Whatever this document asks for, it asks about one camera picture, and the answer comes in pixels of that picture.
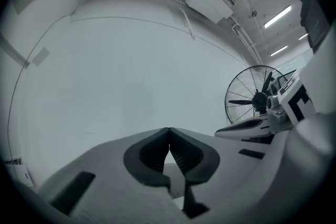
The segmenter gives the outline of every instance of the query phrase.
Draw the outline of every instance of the air conditioning unit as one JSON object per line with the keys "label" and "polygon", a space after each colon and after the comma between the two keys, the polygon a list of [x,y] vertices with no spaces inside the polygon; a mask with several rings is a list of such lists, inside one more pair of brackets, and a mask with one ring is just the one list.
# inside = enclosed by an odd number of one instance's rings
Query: air conditioning unit
{"label": "air conditioning unit", "polygon": [[217,24],[221,19],[227,19],[233,13],[232,9],[223,0],[186,0],[186,4],[203,14]]}

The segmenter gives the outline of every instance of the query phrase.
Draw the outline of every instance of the industrial fan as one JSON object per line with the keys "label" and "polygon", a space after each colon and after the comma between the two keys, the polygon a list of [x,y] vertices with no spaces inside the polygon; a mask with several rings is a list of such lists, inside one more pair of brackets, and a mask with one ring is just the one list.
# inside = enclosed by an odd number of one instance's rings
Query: industrial fan
{"label": "industrial fan", "polygon": [[230,83],[225,95],[225,111],[230,123],[266,114],[267,97],[273,95],[271,82],[282,74],[269,66],[243,70]]}

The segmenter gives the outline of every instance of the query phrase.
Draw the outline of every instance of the cable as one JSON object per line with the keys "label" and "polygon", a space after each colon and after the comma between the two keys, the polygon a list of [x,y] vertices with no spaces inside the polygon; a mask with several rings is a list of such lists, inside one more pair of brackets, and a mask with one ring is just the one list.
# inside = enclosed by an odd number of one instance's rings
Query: cable
{"label": "cable", "polygon": [[[67,16],[70,16],[71,14],[69,14],[69,15],[65,15],[65,16],[63,16],[63,17],[57,19],[56,21],[54,21],[54,22],[48,27],[48,29],[43,33],[43,35],[40,37],[40,39],[38,40],[38,42],[36,43],[36,45],[35,45],[35,46],[33,47],[33,49],[30,51],[30,53],[29,53],[29,55],[28,55],[28,57],[27,57],[27,59],[26,59],[24,65],[23,65],[22,68],[21,68],[21,71],[20,71],[20,73],[19,73],[19,76],[17,77],[16,83],[15,83],[15,86],[14,86],[14,90],[13,90],[13,94],[12,94],[12,99],[11,99],[11,101],[10,101],[9,113],[8,113],[8,121],[7,121],[7,140],[8,140],[8,147],[9,147],[9,153],[10,153],[10,156],[11,156],[11,157],[10,157],[10,158],[11,158],[11,161],[13,160],[13,155],[12,155],[12,149],[11,149],[11,147],[10,147],[10,141],[9,141],[9,121],[10,121],[10,119],[11,119],[11,117],[10,117],[10,113],[11,113],[11,111],[12,111],[12,105],[13,105],[13,99],[14,99],[15,90],[16,90],[17,84],[18,84],[18,82],[19,82],[20,76],[21,76],[21,74],[22,74],[22,71],[25,69],[25,66],[26,66],[26,64],[28,63],[28,59],[29,59],[30,55],[33,53],[34,49],[35,49],[35,48],[37,47],[37,45],[40,43],[40,41],[42,40],[42,38],[44,37],[44,35],[48,32],[48,30],[49,30],[49,29],[50,29],[56,22],[58,22],[59,20],[65,18],[65,17],[67,17]],[[14,170],[16,179],[18,179],[17,174],[16,174],[16,171],[15,171],[14,168],[13,168],[13,170]]]}

